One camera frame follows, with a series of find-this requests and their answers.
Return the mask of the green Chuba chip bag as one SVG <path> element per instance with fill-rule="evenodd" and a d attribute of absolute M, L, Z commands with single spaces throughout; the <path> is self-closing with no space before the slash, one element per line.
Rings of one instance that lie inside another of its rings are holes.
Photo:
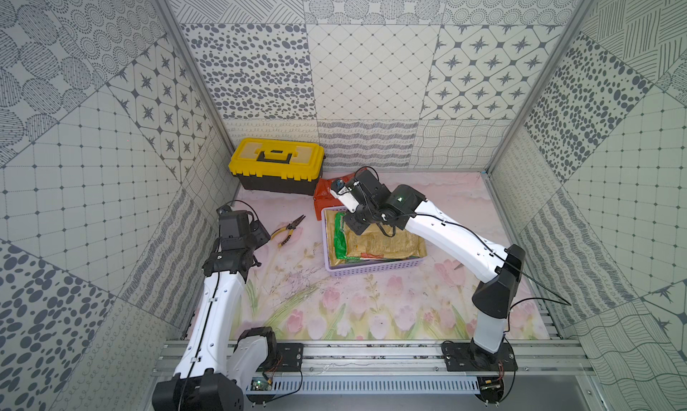
<path fill-rule="evenodd" d="M 345 214 L 339 212 L 335 216 L 335 226 L 334 226 L 334 250 L 335 256 L 339 260 L 350 260 L 354 259 L 352 255 L 349 254 L 348 239 L 347 239 L 348 226 L 345 222 Z"/>

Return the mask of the gold chip bag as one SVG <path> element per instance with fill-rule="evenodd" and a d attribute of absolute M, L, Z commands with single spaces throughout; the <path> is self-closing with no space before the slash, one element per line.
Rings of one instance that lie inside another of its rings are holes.
<path fill-rule="evenodd" d="M 334 265 L 367 260 L 403 260 L 428 255 L 425 240 L 404 230 L 386 236 L 378 227 L 370 227 L 361 236 L 347 231 L 350 260 L 339 260 Z"/>

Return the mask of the red chip bag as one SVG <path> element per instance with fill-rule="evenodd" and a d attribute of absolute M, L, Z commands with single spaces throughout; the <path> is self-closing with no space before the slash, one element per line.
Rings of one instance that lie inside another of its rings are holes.
<path fill-rule="evenodd" d="M 328 180 L 326 178 L 321 178 L 318 181 L 318 185 L 316 186 L 315 193 L 313 195 L 313 206 L 317 217 L 317 221 L 322 220 L 322 211 L 325 208 L 343 206 L 343 204 L 338 199 L 331 195 L 330 190 L 332 184 L 337 180 L 343 180 L 343 182 L 346 183 L 353 176 L 354 175 L 351 173 L 338 178 L 329 178 Z"/>

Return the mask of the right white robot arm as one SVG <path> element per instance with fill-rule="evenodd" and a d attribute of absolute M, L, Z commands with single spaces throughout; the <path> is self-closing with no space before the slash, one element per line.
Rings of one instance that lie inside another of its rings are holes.
<path fill-rule="evenodd" d="M 414 187 L 399 185 L 389 190 L 369 167 L 358 169 L 350 180 L 335 180 L 330 194 L 348 210 L 346 224 L 357 235 L 372 224 L 381 230 L 406 230 L 468 268 L 479 280 L 472 295 L 478 317 L 470 352 L 475 359 L 497 358 L 509 328 L 513 300 L 525 276 L 523 248 L 506 248 L 484 239 L 451 219 Z"/>

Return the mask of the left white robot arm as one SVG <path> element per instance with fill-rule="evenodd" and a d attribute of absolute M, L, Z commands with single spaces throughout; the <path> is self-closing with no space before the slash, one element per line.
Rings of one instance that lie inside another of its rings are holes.
<path fill-rule="evenodd" d="M 169 381 L 156 385 L 155 410 L 242 410 L 253 375 L 277 360 L 275 332 L 268 326 L 241 334 L 232 353 L 229 336 L 250 269 L 261 266 L 255 251 L 270 234 L 253 209 L 218 213 L 218 237 L 202 266 L 200 312 L 184 355 Z"/>

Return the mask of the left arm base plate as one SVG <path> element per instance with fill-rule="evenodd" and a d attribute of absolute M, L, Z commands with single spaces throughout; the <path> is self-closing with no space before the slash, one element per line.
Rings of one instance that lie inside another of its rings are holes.
<path fill-rule="evenodd" d="M 299 373 L 302 371 L 304 344 L 278 342 L 275 357 L 267 366 L 269 373 Z"/>

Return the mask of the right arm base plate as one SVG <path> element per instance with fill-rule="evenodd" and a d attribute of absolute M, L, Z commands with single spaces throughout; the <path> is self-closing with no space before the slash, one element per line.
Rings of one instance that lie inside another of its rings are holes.
<path fill-rule="evenodd" d="M 449 372 L 516 372 L 518 364 L 512 346 L 503 341 L 497 353 L 490 354 L 471 342 L 444 341 L 441 353 Z"/>

